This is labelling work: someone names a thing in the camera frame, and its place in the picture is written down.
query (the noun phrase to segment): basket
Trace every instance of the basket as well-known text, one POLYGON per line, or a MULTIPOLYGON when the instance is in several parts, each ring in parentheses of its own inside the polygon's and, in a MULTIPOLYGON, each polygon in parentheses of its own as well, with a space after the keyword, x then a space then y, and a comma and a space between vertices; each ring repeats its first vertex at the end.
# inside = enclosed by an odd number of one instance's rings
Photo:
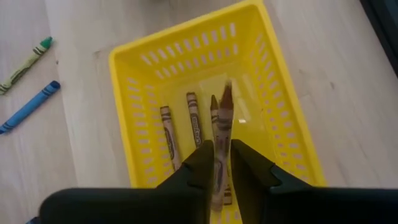
MULTIPOLYGON (((235 105, 232 138, 309 184, 325 185, 260 1, 239 2, 116 47, 109 62, 133 187, 155 187, 173 173, 159 107, 170 106, 180 155, 186 159, 195 150, 186 93, 197 94, 204 138, 212 139, 211 95, 220 99, 227 79, 235 105)), ((241 222, 235 197, 221 219, 241 222)))

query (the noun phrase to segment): brown crayon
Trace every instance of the brown crayon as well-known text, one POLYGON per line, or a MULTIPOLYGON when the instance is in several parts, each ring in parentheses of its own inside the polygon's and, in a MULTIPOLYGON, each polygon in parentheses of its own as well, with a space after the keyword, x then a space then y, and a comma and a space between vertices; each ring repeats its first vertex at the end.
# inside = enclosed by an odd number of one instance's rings
MULTIPOLYGON (((217 121, 218 121, 218 103, 215 95, 211 96, 211 105, 210 105, 210 116, 211 116, 211 128, 213 129, 213 137, 214 142, 216 142, 216 132, 217 132, 217 121)), ((227 180, 227 186, 224 191, 224 205, 231 205, 232 204, 232 193, 231 187, 229 186, 229 180, 227 180)))
POLYGON ((191 119, 193 139, 195 140, 196 148, 199 148, 203 142, 203 133, 200 125, 198 100, 194 92, 187 93, 187 103, 191 119))
POLYGON ((174 133, 170 108, 168 106, 161 107, 160 115, 163 121, 163 127, 166 135, 167 145, 169 146, 170 158, 172 160, 174 171, 176 171, 181 166, 181 160, 180 160, 180 154, 178 152, 177 138, 175 137, 174 133))
POLYGON ((231 144, 233 109, 232 86, 231 82, 227 82, 218 109, 215 141, 214 186, 211 208, 216 212, 223 209, 223 196, 228 184, 227 158, 231 144))

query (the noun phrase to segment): crayon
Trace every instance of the crayon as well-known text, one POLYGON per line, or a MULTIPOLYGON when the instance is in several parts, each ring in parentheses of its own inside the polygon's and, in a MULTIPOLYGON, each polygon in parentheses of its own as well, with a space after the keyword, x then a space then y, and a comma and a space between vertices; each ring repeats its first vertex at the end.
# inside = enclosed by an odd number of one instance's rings
POLYGON ((199 148, 203 142, 203 133, 200 125, 198 100, 194 92, 187 93, 187 103, 191 119, 193 139, 195 140, 196 148, 199 148))
POLYGON ((180 154, 178 153, 177 138, 175 137, 172 114, 168 106, 160 108, 160 115, 163 121, 164 132, 166 135, 167 145, 169 146, 170 158, 172 160, 174 171, 181 166, 180 154))
MULTIPOLYGON (((211 105, 210 105, 210 116, 211 116, 211 128, 213 130, 213 137, 214 142, 216 142, 216 132, 217 132, 217 122, 218 122, 218 103, 215 95, 211 96, 211 105)), ((232 204, 232 193, 231 187, 229 186, 229 179, 227 179, 227 186, 224 191, 224 205, 231 205, 232 204)))
POLYGON ((211 196, 211 208, 215 212, 221 212, 223 209, 223 197, 228 184, 227 158, 231 144, 233 109, 232 86, 231 82, 227 82, 217 112, 214 186, 211 196))
POLYGON ((33 49, 32 55, 4 82, 0 83, 0 95, 4 95, 18 80, 25 75, 31 66, 51 47, 52 37, 47 37, 33 49))
POLYGON ((57 81, 52 81, 36 96, 34 96, 27 104, 25 104, 18 112, 16 112, 8 121, 0 126, 0 134, 11 131, 20 124, 26 117, 33 113, 42 103, 61 88, 57 81))

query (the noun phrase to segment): table surface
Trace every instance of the table surface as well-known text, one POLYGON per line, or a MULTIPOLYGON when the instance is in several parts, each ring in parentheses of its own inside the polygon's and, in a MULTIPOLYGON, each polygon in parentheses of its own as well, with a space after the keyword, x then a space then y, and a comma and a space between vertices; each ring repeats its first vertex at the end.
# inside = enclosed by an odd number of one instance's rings
MULTIPOLYGON (((7 96, 5 121, 50 80, 62 90, 0 136, 0 219, 24 223, 67 187, 128 187, 109 50, 234 0, 2 0, 0 79, 56 42, 7 96)), ((329 185, 398 187, 398 79, 358 0, 266 0, 329 185)))

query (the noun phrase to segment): blue crayon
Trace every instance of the blue crayon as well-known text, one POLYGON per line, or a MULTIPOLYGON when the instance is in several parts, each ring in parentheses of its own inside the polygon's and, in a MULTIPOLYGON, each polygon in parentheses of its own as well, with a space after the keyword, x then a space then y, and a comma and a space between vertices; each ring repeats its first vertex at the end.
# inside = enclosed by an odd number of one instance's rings
POLYGON ((33 99, 25 104, 25 106, 16 112, 10 119, 8 119, 8 121, 0 126, 0 134, 9 132, 15 128, 60 88, 61 85, 57 81, 52 81, 50 84, 48 84, 42 91, 33 97, 33 99))

